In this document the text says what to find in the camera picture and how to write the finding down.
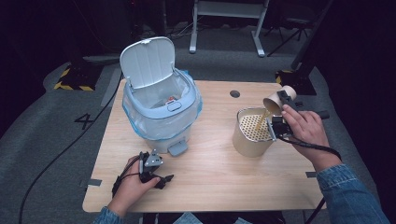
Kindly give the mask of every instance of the human hand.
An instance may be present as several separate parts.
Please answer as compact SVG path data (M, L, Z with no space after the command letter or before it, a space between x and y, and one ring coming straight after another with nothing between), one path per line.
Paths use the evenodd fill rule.
M132 162L135 157L128 160L128 164ZM125 217L129 207L131 207L135 202L137 202L149 189L154 188L154 186L160 181L159 177L152 178L147 183L142 183L139 178L139 162L136 161L128 172L117 190L116 195L114 195L113 200L108 204L107 208L120 217Z
M324 131L322 120L317 113L312 111L297 112L290 106L283 105L282 116L291 127L296 138L318 146L329 146L329 140ZM293 146L312 162L317 172L341 164L340 159L330 152L297 145Z

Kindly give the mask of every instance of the white metal stand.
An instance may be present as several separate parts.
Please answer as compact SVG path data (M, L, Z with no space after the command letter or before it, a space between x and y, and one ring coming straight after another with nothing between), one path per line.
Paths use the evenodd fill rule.
M197 43L197 21L198 15L206 16L223 16L223 17L240 17L259 19L256 31L252 31L254 44L260 57L264 57L264 50L259 39L262 22L264 21L268 1L264 4L244 4L244 3L226 3L226 2L206 2L195 0L192 34L190 42L190 53L195 53Z

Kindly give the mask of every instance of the gold cylindrical container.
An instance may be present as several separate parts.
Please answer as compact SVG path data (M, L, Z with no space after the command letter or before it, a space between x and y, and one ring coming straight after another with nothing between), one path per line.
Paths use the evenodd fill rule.
M233 147L246 157L259 157L273 144L275 138L268 130L271 113L263 107L245 108L236 115Z

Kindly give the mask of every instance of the black cable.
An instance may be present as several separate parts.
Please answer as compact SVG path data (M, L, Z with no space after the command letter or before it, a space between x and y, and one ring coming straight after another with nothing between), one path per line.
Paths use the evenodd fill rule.
M131 163L129 163L129 164L125 167L125 169L122 171L122 174L120 175L120 177L121 177L122 179L123 179L123 176L125 175L125 173L129 170L129 168L131 168L132 165L134 165L134 163L135 163L137 160L139 160L139 157L135 157L135 158L131 161Z
M320 203L318 204L317 208L314 210L314 212L312 213L312 215L308 218L308 220L305 222L305 224L310 224L312 222L312 220L317 216L317 214L319 213L320 209L323 207L323 204L326 203L326 201L324 201L324 198L322 198L322 200L320 200Z
M130 174L130 175L125 175L125 176L122 177L121 181L122 181L123 179L125 179L125 177L131 176L131 175L139 175L139 173L134 173L134 174Z
M314 149L317 149L317 150L322 150L322 151L330 152L330 153L334 154L335 156L337 156L338 159L341 160L341 155L340 155L340 153L339 153L338 151L336 151L336 150L330 148L330 147L324 147L324 146L319 146L319 145L315 145L315 144L306 143L305 141L302 141L302 140L296 138L295 136L293 136L293 138L297 139L298 142L286 140L286 139L283 138L282 136L279 136L278 138L279 138L280 140L284 141L284 142L287 142L287 143L290 143L290 144L294 144L294 145L297 145L297 146L300 146L300 147L310 147L310 148L314 148Z
M96 35L96 33L93 31L93 29L91 28L90 24L88 23L88 20L85 18L84 14L82 13L81 9L79 8L78 4L76 3L75 0L72 0L72 2L74 3L79 15L81 16L81 18L84 20L84 23L87 25L88 29L90 30L91 34L93 35L93 37L96 39L96 41L105 49L108 49L111 52L115 52L115 53L120 53L120 51L122 49L119 48L115 48L115 47L108 47L107 45L105 45L102 40Z
M297 146L300 146L300 147L309 147L309 148L313 148L313 149L317 149L317 150L322 150L322 151L330 152L330 153L334 154L335 156L337 156L337 157L340 159L340 161L341 161L341 155L340 155L340 153L339 153L338 151L336 151L335 149L333 149L333 148L324 147L324 146L319 146L319 145L316 145L316 144L306 143L305 141L303 141L303 140L301 140L301 139L298 139L298 138L296 138L295 136L293 136L293 138L295 138L296 140L298 140L298 142L297 142L297 141L290 141L290 140L287 140L287 139L283 138L283 136L279 136L279 137L278 137L278 139L280 139L280 140L282 140L282 141L284 141L284 142L286 142L286 143L294 144L294 145L297 145ZM320 200L320 203L318 204L318 206L315 208L314 212L311 214L311 216L310 216L310 217L308 218L308 220L305 222L305 224L310 224L310 223L312 222L312 220L317 216L317 214L319 213L319 211L320 211L321 208L323 207L323 204L325 204L325 203L326 203L326 201L324 200L324 198L322 198L322 199Z
M113 95L111 96L111 98L108 100L108 102L106 103L106 105L102 108L102 110L99 112L99 114L95 117L95 119L88 125L88 127L84 130L84 132L82 132L69 146L67 146L61 153L59 153L41 172L40 174L38 174L38 176L35 178L35 180L32 182L32 184L30 185L29 189L26 190L26 193L23 197L22 203L21 203L21 207L20 207L20 214L19 214L19 224L22 224L22 215L23 215L23 207L26 203L26 199L27 196L29 195L30 191L32 190L33 186L35 185L35 183L37 182L37 180L51 167L51 165L53 163L55 163L70 147L72 147L90 128L91 126L99 119L99 117L102 115L102 113L105 111L105 109L107 108L107 106L110 104L110 102L113 100L114 96L117 93L117 90L119 89L119 85L117 85L116 90L114 91Z
M305 210L303 210L303 221L304 221L304 223L306 222Z
M84 59L86 62L88 62L92 66L108 66L111 64L119 63L120 62L120 57L115 58L115 59L106 59L106 60L90 60L90 59Z

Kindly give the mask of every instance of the white plastic lid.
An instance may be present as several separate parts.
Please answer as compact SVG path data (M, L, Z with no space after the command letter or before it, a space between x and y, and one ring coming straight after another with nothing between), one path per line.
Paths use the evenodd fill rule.
M121 53L120 66L134 89L153 85L173 74L175 47L166 37L141 40Z

